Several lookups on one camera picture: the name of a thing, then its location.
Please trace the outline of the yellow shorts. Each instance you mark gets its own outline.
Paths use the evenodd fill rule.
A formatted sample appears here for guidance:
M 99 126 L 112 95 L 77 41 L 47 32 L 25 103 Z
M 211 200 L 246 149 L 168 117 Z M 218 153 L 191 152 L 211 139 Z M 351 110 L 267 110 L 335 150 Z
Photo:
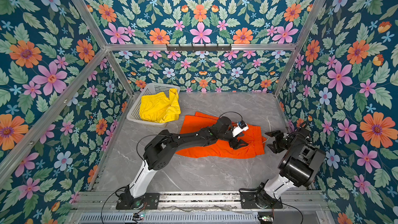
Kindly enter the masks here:
M 154 123 L 168 123 L 179 119 L 181 109 L 178 90 L 169 90 L 169 97 L 165 92 L 141 97 L 140 118 Z

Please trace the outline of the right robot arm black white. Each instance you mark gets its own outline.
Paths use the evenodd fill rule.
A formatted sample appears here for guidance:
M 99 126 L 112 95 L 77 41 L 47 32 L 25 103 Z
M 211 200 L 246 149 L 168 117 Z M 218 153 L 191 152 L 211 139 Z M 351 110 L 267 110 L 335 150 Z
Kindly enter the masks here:
M 272 131 L 266 135 L 275 138 L 267 144 L 273 153 L 284 150 L 286 153 L 278 165 L 279 174 L 260 184 L 256 190 L 255 202 L 259 208 L 273 208 L 285 191 L 309 186 L 326 158 L 325 151 L 313 145 L 311 133 L 306 128 L 299 127 L 291 133 Z

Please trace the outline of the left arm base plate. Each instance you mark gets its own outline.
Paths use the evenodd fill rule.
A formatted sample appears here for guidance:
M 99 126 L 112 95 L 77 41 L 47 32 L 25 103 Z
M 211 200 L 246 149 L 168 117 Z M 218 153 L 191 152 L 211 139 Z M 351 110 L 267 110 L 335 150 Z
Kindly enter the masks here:
M 128 193 L 122 193 L 119 196 L 116 209 L 117 210 L 153 210 L 157 209 L 160 202 L 159 193 L 146 193 L 141 197 L 133 198 Z

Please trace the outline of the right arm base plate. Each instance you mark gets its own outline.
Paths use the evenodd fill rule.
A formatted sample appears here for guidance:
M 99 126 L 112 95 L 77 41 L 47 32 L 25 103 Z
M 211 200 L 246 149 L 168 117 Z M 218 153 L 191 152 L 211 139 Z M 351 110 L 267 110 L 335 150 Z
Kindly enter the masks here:
M 240 204 L 243 209 L 282 209 L 283 204 L 266 193 L 240 192 Z

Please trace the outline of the orange shorts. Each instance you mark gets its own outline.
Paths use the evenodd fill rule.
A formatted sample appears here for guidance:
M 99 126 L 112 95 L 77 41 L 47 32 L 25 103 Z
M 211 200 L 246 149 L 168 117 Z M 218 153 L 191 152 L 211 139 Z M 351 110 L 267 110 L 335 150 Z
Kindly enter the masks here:
M 218 117 L 196 112 L 194 115 L 186 115 L 180 130 L 181 134 L 193 133 L 201 128 L 215 124 Z M 243 132 L 238 140 L 248 145 L 239 149 L 230 147 L 227 141 L 217 140 L 215 144 L 205 147 L 191 147 L 176 152 L 178 155 L 189 158 L 221 157 L 231 159 L 250 159 L 265 154 L 267 139 L 262 135 L 260 127 L 249 125 L 249 129 Z

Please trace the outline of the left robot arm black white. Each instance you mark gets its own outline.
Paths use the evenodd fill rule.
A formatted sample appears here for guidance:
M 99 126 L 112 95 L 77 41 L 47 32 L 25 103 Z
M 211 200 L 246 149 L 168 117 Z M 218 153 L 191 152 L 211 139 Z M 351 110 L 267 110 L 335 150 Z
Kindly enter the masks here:
M 177 134 L 163 130 L 146 145 L 140 156 L 142 165 L 135 178 L 118 195 L 117 210 L 156 209 L 155 199 L 159 194 L 147 194 L 147 188 L 157 171 L 166 167 L 174 154 L 192 147 L 207 147 L 218 140 L 226 141 L 230 148 L 237 150 L 248 144 L 238 139 L 249 126 L 244 122 L 233 123 L 228 117 L 221 117 L 210 127 L 197 132 Z

